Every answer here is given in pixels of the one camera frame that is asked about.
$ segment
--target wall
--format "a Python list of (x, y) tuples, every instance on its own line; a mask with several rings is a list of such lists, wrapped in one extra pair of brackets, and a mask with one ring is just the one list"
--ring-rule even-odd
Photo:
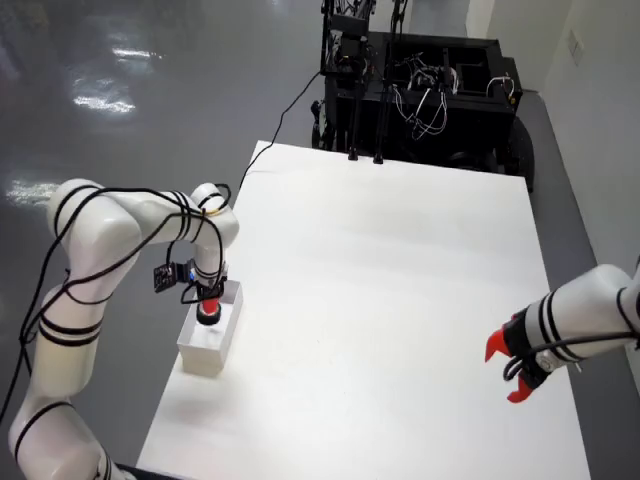
[[(403, 31), (409, 31), (411, 25), (411, 12), (413, 10), (413, 0), (406, 0), (407, 9), (404, 12)], [(388, 32), (391, 30), (391, 14), (393, 13), (394, 0), (378, 0), (376, 3), (376, 11), (369, 19), (369, 30), (371, 32)]]
[(523, 87), (540, 91), (570, 7), (571, 0), (471, 0), (467, 33), (500, 40)]
[[(632, 273), (640, 254), (640, 2), (574, 0), (543, 97), (599, 263)], [(565, 42), (584, 45), (579, 66)], [(630, 354), (640, 385), (640, 356)]]
[(471, 0), (467, 12), (467, 35), (470, 38), (487, 38), (489, 22), (495, 0)]

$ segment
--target white table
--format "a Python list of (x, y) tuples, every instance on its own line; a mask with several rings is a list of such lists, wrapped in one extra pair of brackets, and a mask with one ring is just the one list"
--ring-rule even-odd
[(235, 211), (227, 365), (208, 379), (177, 359), (139, 468), (589, 478), (567, 371), (513, 405), (506, 357), (484, 363), (487, 337), (548, 291), (523, 180), (276, 145)]

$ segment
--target gray floor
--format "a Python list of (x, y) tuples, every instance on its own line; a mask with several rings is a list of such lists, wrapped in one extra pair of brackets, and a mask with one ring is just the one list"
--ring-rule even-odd
[[(411, 29), (462, 35), (464, 3), (416, 0)], [(319, 10), (318, 0), (0, 1), (0, 391), (51, 241), (44, 203), (56, 185), (84, 176), (185, 191), (204, 179), (237, 187), (255, 142), (270, 138), (279, 113), (318, 68)], [(321, 92), (317, 81), (279, 141), (309, 144), (309, 104)], [(544, 104), (527, 95), (520, 114), (535, 143), (532, 204), (557, 287), (593, 266), (593, 254)], [(111, 455), (130, 464), (185, 314), (175, 292), (153, 294), (151, 270), (162, 258), (161, 248), (145, 251), (110, 301), (93, 380), (74, 399)], [(47, 288), (61, 281), (64, 266), (59, 254)], [(635, 478), (640, 400), (623, 353), (586, 362), (572, 384), (593, 478)], [(25, 386), (23, 376), (10, 418)], [(0, 471), (20, 478), (4, 447)]]

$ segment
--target red object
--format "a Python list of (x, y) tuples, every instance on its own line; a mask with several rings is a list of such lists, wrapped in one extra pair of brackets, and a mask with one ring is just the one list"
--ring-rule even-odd
[(518, 391), (511, 392), (507, 397), (507, 400), (511, 403), (520, 403), (529, 398), (531, 392), (533, 392), (533, 389), (525, 383), (522, 377), (518, 377)]
[(487, 340), (487, 350), (484, 355), (484, 361), (488, 362), (493, 354), (496, 352), (502, 352), (507, 357), (511, 357), (511, 352), (507, 348), (507, 344), (504, 341), (504, 327), (500, 330), (496, 330)]
[(218, 301), (218, 298), (203, 300), (202, 310), (204, 311), (204, 313), (206, 313), (207, 315), (213, 315), (214, 313), (216, 313), (218, 311)]

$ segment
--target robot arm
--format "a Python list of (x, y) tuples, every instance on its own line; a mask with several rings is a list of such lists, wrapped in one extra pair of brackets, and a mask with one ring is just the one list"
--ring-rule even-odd
[(225, 199), (215, 185), (203, 184), (190, 197), (120, 189), (86, 201), (101, 188), (72, 180), (48, 204), (50, 229), (56, 235), (66, 230), (61, 243), (70, 274), (45, 296), (48, 307), (39, 319), (31, 382), (9, 431), (11, 451), (29, 480), (129, 478), (109, 459), (69, 399), (89, 382), (106, 303), (142, 246), (194, 243), (189, 277), (202, 300), (198, 319), (212, 324), (219, 317), (224, 252), (239, 227), (231, 208), (219, 208)]
[(640, 339), (640, 269), (633, 279), (600, 265), (515, 313), (487, 342), (513, 357), (505, 380), (518, 376), (508, 399), (526, 400), (555, 369)]

